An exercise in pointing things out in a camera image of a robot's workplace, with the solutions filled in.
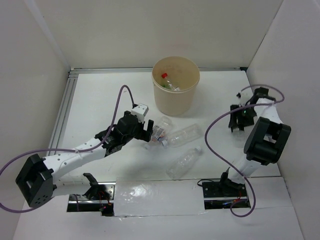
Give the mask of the red cap red label bottle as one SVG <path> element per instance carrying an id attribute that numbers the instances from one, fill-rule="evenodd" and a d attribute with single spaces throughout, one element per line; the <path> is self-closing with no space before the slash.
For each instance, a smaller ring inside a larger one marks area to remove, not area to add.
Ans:
<path id="1" fill-rule="evenodd" d="M 179 91 L 180 88 L 168 77 L 167 73 L 163 73 L 161 75 L 162 77 L 162 84 L 164 84 L 166 87 L 165 89 L 171 90 L 171 91 Z"/>

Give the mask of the black label small bottle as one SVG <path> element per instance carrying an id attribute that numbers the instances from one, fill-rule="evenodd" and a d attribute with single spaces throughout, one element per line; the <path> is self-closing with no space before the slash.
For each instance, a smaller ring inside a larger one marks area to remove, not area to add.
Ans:
<path id="1" fill-rule="evenodd" d="M 235 129 L 231 135 L 233 146 L 243 149 L 247 140 L 246 133 L 243 130 Z"/>

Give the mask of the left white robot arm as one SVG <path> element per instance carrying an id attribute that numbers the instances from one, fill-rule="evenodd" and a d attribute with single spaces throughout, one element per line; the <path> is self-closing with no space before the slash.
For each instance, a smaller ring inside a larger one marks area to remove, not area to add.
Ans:
<path id="1" fill-rule="evenodd" d="M 18 176 L 16 184 L 30 208 L 39 208 L 55 196 L 78 194 L 92 200 L 103 187 L 90 173 L 76 177 L 67 174 L 90 162 L 119 152 L 133 139 L 149 142 L 154 121 L 144 121 L 145 114 L 125 111 L 117 124 L 99 132 L 84 144 L 56 155 L 40 157 L 31 154 Z"/>

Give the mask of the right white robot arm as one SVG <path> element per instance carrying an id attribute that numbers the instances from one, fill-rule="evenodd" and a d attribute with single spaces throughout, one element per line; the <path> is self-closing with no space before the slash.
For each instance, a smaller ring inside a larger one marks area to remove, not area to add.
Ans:
<path id="1" fill-rule="evenodd" d="M 275 164 L 285 148 L 291 127 L 284 124 L 276 109 L 276 98 L 269 89 L 256 88 L 251 98 L 238 93 L 240 102 L 231 105 L 228 127 L 243 147 L 243 157 L 221 175 L 218 190 L 223 197 L 241 197 L 245 193 L 245 177 L 257 169 Z"/>

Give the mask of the blue label clear bottle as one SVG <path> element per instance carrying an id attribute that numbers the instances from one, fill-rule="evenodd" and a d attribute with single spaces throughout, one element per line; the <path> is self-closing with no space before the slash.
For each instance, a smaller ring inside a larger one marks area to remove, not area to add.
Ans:
<path id="1" fill-rule="evenodd" d="M 153 126 L 150 141 L 146 143 L 143 147 L 146 150 L 151 150 L 161 144 L 168 133 L 173 128 L 173 122 L 166 116 L 160 117 Z"/>

